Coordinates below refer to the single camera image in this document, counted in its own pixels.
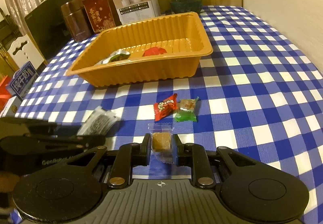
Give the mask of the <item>left hand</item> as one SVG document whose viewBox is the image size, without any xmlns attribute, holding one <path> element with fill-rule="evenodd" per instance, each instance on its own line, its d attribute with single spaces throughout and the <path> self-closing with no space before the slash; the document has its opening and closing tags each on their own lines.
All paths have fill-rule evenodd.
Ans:
<svg viewBox="0 0 323 224">
<path fill-rule="evenodd" d="M 20 177 L 9 172 L 1 172 L 1 208 L 6 209 L 12 206 L 12 191 Z"/>
</svg>

